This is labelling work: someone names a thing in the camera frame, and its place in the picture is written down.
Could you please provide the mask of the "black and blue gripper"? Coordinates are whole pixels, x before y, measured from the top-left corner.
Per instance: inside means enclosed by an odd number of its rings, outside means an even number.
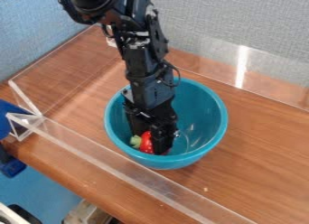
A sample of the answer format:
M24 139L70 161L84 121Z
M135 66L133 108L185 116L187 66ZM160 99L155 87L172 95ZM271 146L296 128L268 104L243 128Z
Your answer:
M127 75L129 89L121 91L124 111L133 135L151 131L155 154L164 154L172 146L177 115L171 102L175 98L175 87L171 71L151 74L145 77Z

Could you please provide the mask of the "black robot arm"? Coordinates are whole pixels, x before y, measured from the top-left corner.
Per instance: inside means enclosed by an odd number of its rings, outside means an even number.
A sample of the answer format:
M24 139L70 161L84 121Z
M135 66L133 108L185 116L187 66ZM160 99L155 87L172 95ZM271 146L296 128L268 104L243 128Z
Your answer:
M165 60L167 38L151 0L57 0L69 18L101 25L125 62L129 89L121 92L132 134L151 134L155 154L172 146L177 115L171 106L179 71Z

